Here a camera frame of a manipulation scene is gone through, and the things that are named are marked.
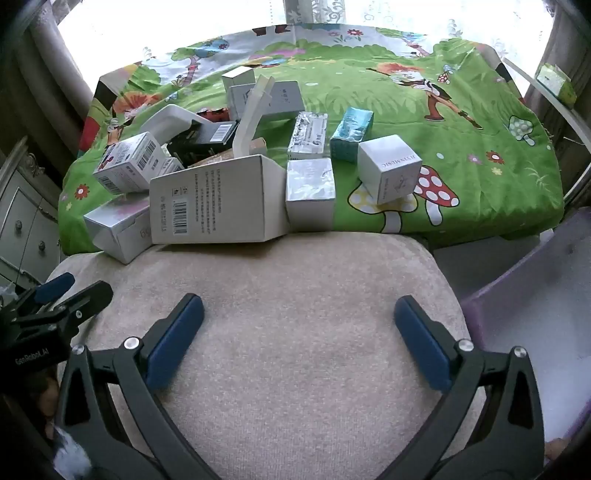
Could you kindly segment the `grey white carton box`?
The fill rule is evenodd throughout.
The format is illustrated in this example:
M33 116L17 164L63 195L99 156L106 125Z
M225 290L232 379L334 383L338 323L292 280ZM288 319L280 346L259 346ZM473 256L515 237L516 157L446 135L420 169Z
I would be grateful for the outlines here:
M254 84L231 86L228 90L229 117L231 120L242 119L250 90ZM263 114L264 119L290 119L304 111L304 99L301 97L297 81L278 81L270 92L270 104Z

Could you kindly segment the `teal foil box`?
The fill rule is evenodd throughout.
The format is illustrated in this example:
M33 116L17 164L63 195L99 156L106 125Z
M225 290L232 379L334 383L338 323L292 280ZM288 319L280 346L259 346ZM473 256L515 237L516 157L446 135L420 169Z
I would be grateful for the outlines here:
M372 130L373 122L373 111L355 107L346 109L342 120L329 139L332 160L356 163L359 145Z

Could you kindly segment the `white curved shelf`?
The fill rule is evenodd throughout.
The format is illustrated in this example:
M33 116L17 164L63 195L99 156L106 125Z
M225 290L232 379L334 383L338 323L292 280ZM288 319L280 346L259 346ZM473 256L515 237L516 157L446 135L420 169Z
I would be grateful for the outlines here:
M591 152L591 132L583 117L574 109L566 107L558 98L556 98L548 88L546 88L537 79L526 73L517 66L508 56L503 57L503 63L510 67L523 77L538 93L540 93L561 115L561 117L570 125L576 135L582 141L588 152Z

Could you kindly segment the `silver box with pink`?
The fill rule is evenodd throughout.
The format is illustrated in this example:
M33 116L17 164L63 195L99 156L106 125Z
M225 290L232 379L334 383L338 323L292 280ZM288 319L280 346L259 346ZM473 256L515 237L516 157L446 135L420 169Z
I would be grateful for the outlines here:
M152 245L149 195L122 194L86 213L93 245L122 264L129 264Z

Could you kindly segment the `white plastic case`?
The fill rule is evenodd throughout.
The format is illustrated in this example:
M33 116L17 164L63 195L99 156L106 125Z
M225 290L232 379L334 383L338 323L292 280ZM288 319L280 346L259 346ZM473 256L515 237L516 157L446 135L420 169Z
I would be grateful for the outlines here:
M197 113L170 104L166 105L146 120L140 126L139 132L149 132L160 145L163 145L179 133L188 130L191 127L192 122L197 122L203 125L212 124L211 120L197 115Z

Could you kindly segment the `black barcode box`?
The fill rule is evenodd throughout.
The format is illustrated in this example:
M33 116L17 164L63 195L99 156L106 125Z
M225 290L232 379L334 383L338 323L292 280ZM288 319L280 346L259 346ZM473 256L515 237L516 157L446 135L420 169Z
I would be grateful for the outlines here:
M213 155L231 149L238 122L191 122L189 129L174 136L167 144L168 152L188 168Z

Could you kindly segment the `yellow tan long box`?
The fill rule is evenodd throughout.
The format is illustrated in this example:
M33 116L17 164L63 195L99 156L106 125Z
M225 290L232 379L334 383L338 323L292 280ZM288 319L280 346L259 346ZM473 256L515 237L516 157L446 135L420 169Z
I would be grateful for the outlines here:
M263 137L259 137L259 138L256 138L256 139L253 139L252 141L250 141L250 144L249 144L249 154L250 155L254 155L254 154L266 155L266 152L267 152L266 140L263 139ZM193 167L197 167L197 166L201 166L201 165L218 163L218 162L222 162L222 161L228 161L228 160L231 160L235 157L236 157L236 155L233 152L233 150L228 149L226 151L209 156L209 157L199 160L197 162L193 162L192 164L190 164L189 168L193 168Z

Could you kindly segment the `green tissue pack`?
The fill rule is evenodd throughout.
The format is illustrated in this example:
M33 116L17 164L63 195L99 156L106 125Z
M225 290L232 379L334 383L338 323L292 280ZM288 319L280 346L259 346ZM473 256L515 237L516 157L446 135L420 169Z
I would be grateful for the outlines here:
M542 64L536 79L563 105L570 109L575 106L577 94L571 79L558 66Z

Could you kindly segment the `white medicine box red figure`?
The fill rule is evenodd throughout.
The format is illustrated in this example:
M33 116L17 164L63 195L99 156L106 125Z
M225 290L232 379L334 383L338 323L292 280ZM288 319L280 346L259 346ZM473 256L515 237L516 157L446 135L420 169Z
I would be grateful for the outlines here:
M109 193L119 195L148 191L152 179L183 169L151 133L144 132L109 146L93 177Z

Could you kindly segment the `green cartoon print cloth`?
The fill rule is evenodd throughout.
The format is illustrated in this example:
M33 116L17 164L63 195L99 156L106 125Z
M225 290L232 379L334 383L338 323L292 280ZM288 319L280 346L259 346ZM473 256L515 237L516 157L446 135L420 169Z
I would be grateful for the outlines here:
M490 47L458 38L349 25L277 25L179 47L103 76L58 204L67 254L93 244L83 217L110 199L93 176L104 150L168 105L226 105L223 75L238 66L297 82L304 107L335 130L350 107L373 114L370 135L397 134L437 180L433 193L370 209L356 168L335 162L335 229L403 233L434 247L533 235L564 213L558 161Z

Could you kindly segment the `white drawer cabinet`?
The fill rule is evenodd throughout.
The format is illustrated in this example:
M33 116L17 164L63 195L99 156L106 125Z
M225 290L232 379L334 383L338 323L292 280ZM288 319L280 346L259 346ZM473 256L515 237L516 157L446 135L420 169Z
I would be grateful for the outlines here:
M60 190L37 164L28 139L1 155L1 285L17 290L44 283L61 262Z

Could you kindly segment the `white cube cosmetic box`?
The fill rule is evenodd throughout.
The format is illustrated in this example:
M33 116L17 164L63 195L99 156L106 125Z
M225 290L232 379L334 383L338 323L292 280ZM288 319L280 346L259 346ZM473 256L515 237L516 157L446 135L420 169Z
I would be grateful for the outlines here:
M423 161L399 136L390 135L359 144L358 176L377 205L412 194Z

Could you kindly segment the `purple storage box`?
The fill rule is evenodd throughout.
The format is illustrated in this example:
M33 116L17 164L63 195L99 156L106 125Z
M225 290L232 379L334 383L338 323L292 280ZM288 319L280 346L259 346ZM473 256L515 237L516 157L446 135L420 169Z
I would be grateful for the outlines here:
M590 414L590 210L462 300L473 341L524 347L538 383L545 439L571 439Z

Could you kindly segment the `small white cube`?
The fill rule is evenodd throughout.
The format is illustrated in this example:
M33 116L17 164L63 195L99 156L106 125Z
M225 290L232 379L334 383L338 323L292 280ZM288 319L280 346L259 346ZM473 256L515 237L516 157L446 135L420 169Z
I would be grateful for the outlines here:
M249 66L238 66L225 72L221 76L222 84L226 93L229 92L233 86L253 84L256 82L254 70Z

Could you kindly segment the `silver foil cube box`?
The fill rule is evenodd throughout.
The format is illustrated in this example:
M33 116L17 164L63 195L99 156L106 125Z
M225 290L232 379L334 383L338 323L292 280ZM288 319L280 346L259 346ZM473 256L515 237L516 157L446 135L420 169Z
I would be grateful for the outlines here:
M291 230L331 231L336 197L331 159L287 162L286 209Z

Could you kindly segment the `lace window curtain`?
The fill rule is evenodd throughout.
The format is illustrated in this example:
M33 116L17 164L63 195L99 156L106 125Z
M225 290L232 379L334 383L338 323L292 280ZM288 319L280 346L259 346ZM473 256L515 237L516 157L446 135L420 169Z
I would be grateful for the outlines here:
M346 22L345 2L342 0L284 0L283 6L290 23Z

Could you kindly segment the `large white barcode box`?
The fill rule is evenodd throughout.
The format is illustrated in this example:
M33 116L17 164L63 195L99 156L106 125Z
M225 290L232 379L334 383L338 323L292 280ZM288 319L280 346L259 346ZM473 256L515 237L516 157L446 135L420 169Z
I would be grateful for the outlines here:
M263 155L156 177L149 186L155 244L259 243L290 231L287 171Z

